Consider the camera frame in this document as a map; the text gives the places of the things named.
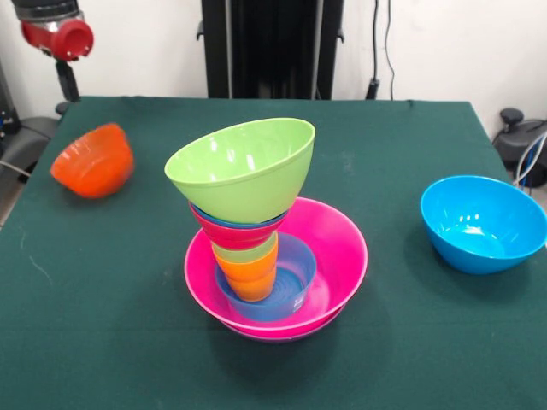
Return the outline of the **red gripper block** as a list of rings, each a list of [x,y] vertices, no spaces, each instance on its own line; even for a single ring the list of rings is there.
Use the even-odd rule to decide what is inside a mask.
[[[67,62],[88,56],[94,45],[94,34],[83,15],[47,22],[21,22],[23,38],[32,47],[56,59],[56,72],[65,99],[80,100],[74,71]]]

